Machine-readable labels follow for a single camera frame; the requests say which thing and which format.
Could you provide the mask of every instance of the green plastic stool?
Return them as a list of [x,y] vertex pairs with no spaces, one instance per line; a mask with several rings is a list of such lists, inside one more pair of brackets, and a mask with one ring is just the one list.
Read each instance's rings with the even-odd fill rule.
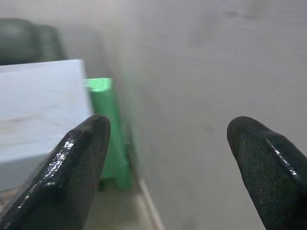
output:
[[115,179],[119,189],[128,189],[131,183],[126,145],[123,142],[123,125],[118,101],[111,78],[87,79],[92,106],[96,115],[107,116],[111,122],[111,138],[101,179]]

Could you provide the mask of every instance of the gray wall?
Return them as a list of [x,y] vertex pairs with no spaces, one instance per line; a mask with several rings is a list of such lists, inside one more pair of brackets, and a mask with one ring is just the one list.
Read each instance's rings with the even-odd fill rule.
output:
[[59,26],[93,75],[116,78],[167,230],[264,229],[226,128],[252,116],[307,150],[307,1],[13,2]]

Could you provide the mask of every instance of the floor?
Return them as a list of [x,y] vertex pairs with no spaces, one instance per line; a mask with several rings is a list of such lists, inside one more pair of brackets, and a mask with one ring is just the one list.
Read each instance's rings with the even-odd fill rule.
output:
[[[0,212],[17,190],[0,194]],[[136,182],[130,190],[100,186],[83,230],[155,230]]]

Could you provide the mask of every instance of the white wall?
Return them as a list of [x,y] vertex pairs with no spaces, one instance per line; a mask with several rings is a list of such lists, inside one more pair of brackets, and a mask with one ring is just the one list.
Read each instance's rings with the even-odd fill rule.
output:
[[307,150],[307,1],[15,2],[12,11],[58,25],[89,65],[100,51],[78,47],[91,37],[80,42],[85,35],[70,29],[97,32],[167,230],[264,229],[226,128],[248,115]]

